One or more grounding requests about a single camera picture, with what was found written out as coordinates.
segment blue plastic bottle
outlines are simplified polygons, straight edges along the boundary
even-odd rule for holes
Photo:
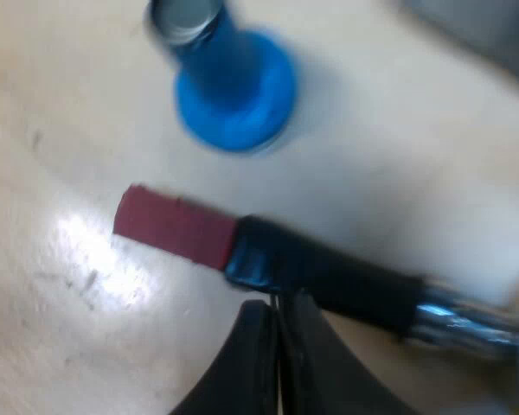
[[[178,111],[203,142],[246,151],[284,127],[297,81],[290,59],[273,41],[238,30],[221,0],[152,0],[150,20],[181,63]]]

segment metal cylinder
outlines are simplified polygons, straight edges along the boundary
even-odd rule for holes
[[[260,57],[222,0],[152,0],[150,22],[204,99],[233,109],[253,96]]]
[[[441,287],[427,288],[410,337],[496,361],[519,361],[519,320]]]

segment black tube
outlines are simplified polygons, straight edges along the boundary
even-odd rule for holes
[[[226,278],[267,293],[305,289],[317,304],[397,335],[413,324],[424,284],[351,258],[269,221],[239,221]]]

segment wooden table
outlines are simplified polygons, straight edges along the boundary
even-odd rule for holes
[[[113,238],[133,182],[519,308],[512,79],[392,2],[234,1],[241,22],[293,51],[303,85],[272,151],[231,156],[179,123],[176,67],[150,42],[144,7],[0,0],[0,415],[165,414],[257,296]],[[503,397],[496,367],[328,317],[424,413]]]

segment red rubber tip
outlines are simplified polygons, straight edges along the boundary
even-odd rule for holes
[[[115,214],[113,233],[223,271],[237,220],[181,198],[131,186]]]

